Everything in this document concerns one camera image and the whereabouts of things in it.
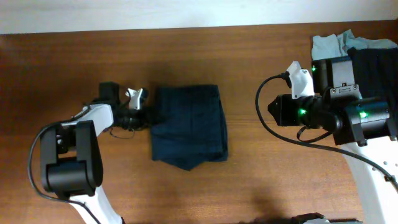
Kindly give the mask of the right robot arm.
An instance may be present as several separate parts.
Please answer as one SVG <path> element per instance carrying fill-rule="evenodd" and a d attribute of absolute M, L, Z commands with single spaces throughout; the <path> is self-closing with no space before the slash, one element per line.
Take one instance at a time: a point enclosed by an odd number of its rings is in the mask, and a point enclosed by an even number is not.
<path fill-rule="evenodd" d="M 268 106 L 277 125 L 330 133 L 329 150 L 345 157 L 366 223 L 397 223 L 397 126 L 388 102 L 361 94 L 349 57 L 315 60 L 310 70 L 294 61 L 279 78 L 291 92 Z"/>

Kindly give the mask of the navy blue shorts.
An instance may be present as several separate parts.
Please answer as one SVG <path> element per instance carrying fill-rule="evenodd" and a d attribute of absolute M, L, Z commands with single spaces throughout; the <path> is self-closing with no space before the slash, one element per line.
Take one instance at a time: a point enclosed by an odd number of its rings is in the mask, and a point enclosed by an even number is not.
<path fill-rule="evenodd" d="M 152 160 L 192 170 L 228 160 L 228 133 L 218 85 L 160 87 L 160 121 L 150 129 Z"/>

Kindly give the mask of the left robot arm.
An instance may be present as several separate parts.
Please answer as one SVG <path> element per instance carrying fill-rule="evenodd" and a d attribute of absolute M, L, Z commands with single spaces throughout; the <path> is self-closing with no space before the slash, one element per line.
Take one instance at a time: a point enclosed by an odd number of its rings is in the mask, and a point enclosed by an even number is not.
<path fill-rule="evenodd" d="M 70 119 L 44 126 L 34 139 L 40 145 L 40 179 L 47 200 L 71 205 L 85 223 L 123 224 L 109 202 L 103 183 L 98 136 L 114 127 L 135 133 L 148 124 L 144 88 L 126 89 L 115 82 L 99 85 L 99 96 Z"/>

